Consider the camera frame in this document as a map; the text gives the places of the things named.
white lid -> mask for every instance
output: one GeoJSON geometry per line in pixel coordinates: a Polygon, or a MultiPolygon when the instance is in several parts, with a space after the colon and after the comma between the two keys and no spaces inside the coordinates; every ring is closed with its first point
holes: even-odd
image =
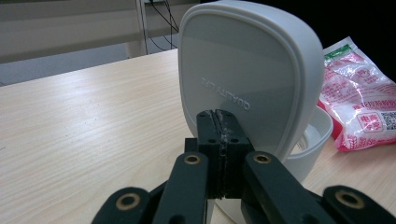
{"type": "Polygon", "coordinates": [[[244,1],[192,7],[180,24],[179,80],[194,136],[207,109],[234,113],[256,150],[284,161],[304,134],[323,79],[317,35],[283,10],[244,1]]]}

wooden table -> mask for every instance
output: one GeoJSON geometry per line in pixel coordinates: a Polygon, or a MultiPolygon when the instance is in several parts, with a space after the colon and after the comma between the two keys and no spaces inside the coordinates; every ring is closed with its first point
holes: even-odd
{"type": "MultiPolygon", "coordinates": [[[[118,189],[165,181],[184,139],[177,51],[0,88],[0,222],[91,223],[118,189]]],[[[347,185],[396,214],[396,146],[338,152],[304,181],[347,185]]],[[[215,207],[212,223],[232,223],[215,207]]]]}

snack package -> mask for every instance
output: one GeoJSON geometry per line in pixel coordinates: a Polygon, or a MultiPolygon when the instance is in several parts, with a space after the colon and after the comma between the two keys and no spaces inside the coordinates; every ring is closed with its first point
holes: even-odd
{"type": "Polygon", "coordinates": [[[395,82],[350,37],[326,48],[324,54],[318,105],[332,117],[337,149],[351,151],[396,143],[395,82]]]}

dark background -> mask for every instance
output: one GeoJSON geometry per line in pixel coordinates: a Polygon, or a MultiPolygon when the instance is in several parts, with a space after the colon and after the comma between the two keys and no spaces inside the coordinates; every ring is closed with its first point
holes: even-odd
{"type": "MultiPolygon", "coordinates": [[[[202,0],[201,3],[216,0],[202,0]]],[[[288,11],[317,33],[324,49],[350,36],[378,68],[396,81],[396,17],[391,1],[249,0],[288,11]]]]}

